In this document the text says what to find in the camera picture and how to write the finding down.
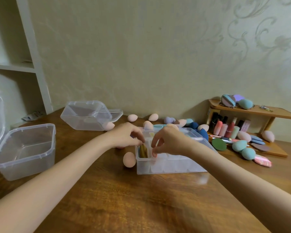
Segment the hand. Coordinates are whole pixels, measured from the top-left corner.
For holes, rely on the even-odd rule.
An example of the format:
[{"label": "hand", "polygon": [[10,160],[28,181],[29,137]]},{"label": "hand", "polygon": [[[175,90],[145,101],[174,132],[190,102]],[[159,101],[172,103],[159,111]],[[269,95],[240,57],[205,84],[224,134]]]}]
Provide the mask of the hand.
[{"label": "hand", "polygon": [[159,153],[168,153],[174,155],[186,155],[192,145],[196,145],[191,138],[179,132],[173,127],[164,127],[157,132],[152,140],[151,147],[153,148],[153,157],[157,157]]},{"label": "hand", "polygon": [[128,122],[115,127],[105,135],[109,137],[112,147],[140,146],[145,142],[141,130]]}]

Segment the patterned wallpaper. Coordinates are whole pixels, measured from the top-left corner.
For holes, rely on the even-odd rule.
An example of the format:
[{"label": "patterned wallpaper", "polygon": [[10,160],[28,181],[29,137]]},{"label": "patterned wallpaper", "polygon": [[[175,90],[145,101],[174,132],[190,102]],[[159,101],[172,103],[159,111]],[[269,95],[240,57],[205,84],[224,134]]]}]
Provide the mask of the patterned wallpaper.
[{"label": "patterned wallpaper", "polygon": [[[55,109],[192,117],[242,94],[291,111],[291,0],[29,0]],[[254,126],[266,120],[252,118]],[[291,141],[291,120],[276,119]]]}]

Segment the small wooden rack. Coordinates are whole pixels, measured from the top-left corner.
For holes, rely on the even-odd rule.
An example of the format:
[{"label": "small wooden rack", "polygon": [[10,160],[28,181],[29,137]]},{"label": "small wooden rack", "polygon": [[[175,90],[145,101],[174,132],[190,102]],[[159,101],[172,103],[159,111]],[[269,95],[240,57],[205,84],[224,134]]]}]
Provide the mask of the small wooden rack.
[{"label": "small wooden rack", "polygon": [[[221,110],[269,116],[268,122],[261,128],[260,132],[257,133],[257,134],[253,134],[252,133],[253,135],[256,135],[256,136],[258,136],[260,138],[262,138],[261,134],[262,134],[263,131],[269,130],[271,128],[272,123],[274,122],[275,118],[291,119],[291,112],[289,112],[289,111],[287,111],[285,109],[277,108],[277,107],[267,106],[267,108],[273,110],[273,111],[267,111],[265,109],[260,108],[259,105],[255,105],[251,109],[245,110],[245,109],[238,108],[238,107],[229,108],[229,107],[222,106],[222,105],[220,105],[220,100],[210,99],[208,101],[210,103],[210,107],[209,107],[209,110],[208,110],[207,125],[210,124],[210,121],[211,121],[213,113],[214,112],[220,113]],[[268,142],[268,141],[264,141],[264,142],[266,143],[267,146],[270,147],[270,150],[267,151],[267,152],[261,152],[261,151],[256,150],[257,153],[260,153],[260,154],[272,154],[272,155],[281,156],[281,157],[287,157],[288,156],[288,154],[283,149],[281,149],[277,144],[275,144],[274,142],[273,143],[272,142]],[[222,153],[224,153],[224,154],[232,154],[233,151],[231,149],[228,149],[228,150],[226,150],[226,151],[224,151]]]}]

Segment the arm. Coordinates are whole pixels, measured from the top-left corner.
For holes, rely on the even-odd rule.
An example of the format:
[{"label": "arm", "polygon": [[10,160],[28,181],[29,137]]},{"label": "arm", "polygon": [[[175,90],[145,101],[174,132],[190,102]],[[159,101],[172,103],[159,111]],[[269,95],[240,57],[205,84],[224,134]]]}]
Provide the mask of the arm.
[{"label": "arm", "polygon": [[0,200],[0,233],[34,232],[101,154],[112,147],[143,142],[140,129],[130,123],[89,141]]},{"label": "arm", "polygon": [[181,154],[193,159],[214,176],[271,232],[291,232],[291,195],[244,170],[174,128],[155,134],[153,156]]}]

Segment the plastic storage box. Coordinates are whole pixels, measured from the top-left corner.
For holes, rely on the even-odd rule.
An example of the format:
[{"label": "plastic storage box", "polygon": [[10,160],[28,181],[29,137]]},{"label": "plastic storage box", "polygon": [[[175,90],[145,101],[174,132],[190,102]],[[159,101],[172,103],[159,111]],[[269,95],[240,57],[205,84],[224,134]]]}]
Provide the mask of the plastic storage box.
[{"label": "plastic storage box", "polygon": [[70,101],[60,117],[76,130],[103,131],[105,124],[122,115],[121,109],[109,110],[100,101]]},{"label": "plastic storage box", "polygon": [[[191,137],[217,152],[210,143],[200,134],[191,128],[181,128],[186,136]],[[145,137],[145,146],[147,148],[148,158],[140,158],[140,147],[135,147],[137,160],[137,174],[162,174],[162,173],[183,173],[183,172],[207,172],[195,161],[182,155],[171,155],[167,153],[158,154],[156,158],[152,156],[151,142],[157,131],[143,131]]]},{"label": "plastic storage box", "polygon": [[54,165],[54,124],[6,130],[0,96],[0,172],[9,181],[43,172]]}]

